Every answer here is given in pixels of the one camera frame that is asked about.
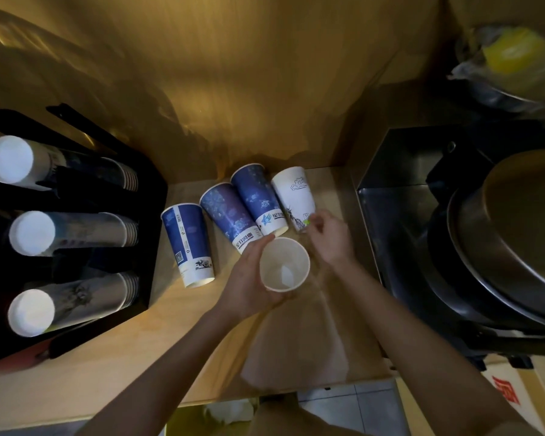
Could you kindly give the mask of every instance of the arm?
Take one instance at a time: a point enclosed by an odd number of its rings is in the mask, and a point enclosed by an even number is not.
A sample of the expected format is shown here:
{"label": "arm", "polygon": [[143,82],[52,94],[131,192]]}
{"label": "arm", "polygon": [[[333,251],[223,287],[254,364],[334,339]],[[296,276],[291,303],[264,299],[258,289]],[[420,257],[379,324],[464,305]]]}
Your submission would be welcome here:
{"label": "arm", "polygon": [[436,435],[484,435],[522,421],[464,356],[363,269],[343,221],[323,210],[310,221],[315,249],[343,281]]}
{"label": "arm", "polygon": [[274,235],[250,243],[216,305],[77,435],[157,436],[222,339],[243,319],[283,300],[266,290],[259,262]]}

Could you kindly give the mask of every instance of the gas stove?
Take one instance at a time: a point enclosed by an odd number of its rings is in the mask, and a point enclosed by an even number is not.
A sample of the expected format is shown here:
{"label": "gas stove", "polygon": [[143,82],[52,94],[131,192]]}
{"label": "gas stove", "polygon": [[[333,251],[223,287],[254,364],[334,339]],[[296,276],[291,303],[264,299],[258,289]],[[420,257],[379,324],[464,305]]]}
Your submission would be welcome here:
{"label": "gas stove", "polygon": [[483,287],[460,260],[446,212],[499,161],[545,148],[535,120],[390,129],[357,189],[381,282],[481,370],[545,355],[545,322]]}

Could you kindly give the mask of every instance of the kitchen counter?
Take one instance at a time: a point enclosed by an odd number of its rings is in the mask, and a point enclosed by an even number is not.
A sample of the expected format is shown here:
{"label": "kitchen counter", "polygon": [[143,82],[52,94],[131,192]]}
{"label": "kitchen counter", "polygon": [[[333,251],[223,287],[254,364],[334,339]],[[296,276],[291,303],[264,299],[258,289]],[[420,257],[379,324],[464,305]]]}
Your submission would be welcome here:
{"label": "kitchen counter", "polygon": [[[342,217],[335,169],[307,170],[317,207]],[[197,202],[214,181],[171,185],[166,206]],[[178,341],[211,308],[239,258],[208,224],[216,280],[185,289],[162,230],[152,306],[65,355],[0,375],[0,429],[88,418]],[[371,331],[341,283],[314,256],[297,297],[232,330],[212,354],[182,405],[245,398],[389,377]]]}

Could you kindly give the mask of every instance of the blue paper cup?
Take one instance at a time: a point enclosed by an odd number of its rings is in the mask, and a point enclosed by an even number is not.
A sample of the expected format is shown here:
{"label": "blue paper cup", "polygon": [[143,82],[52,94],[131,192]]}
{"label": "blue paper cup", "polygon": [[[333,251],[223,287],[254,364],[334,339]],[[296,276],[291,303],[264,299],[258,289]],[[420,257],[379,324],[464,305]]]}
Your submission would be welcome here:
{"label": "blue paper cup", "polygon": [[248,243],[263,236],[230,182],[209,188],[200,205],[241,254]]}
{"label": "blue paper cup", "polygon": [[197,288],[214,279],[210,243],[202,208],[196,203],[179,203],[161,213],[180,269],[183,284]]}
{"label": "blue paper cup", "polygon": [[237,169],[230,179],[263,235],[276,237],[289,229],[271,184],[261,164],[248,164]]}

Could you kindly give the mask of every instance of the hand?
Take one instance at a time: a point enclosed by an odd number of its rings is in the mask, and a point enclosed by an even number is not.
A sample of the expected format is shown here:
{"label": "hand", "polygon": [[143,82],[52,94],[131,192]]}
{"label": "hand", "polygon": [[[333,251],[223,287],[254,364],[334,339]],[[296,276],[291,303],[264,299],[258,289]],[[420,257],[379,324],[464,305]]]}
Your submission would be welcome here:
{"label": "hand", "polygon": [[322,209],[309,216],[307,234],[321,258],[333,269],[343,263],[355,263],[353,241],[347,224]]}
{"label": "hand", "polygon": [[260,257],[264,247],[274,238],[274,234],[269,234],[250,242],[230,273],[214,308],[228,315],[233,322],[241,322],[287,298],[287,294],[269,291],[260,279]]}

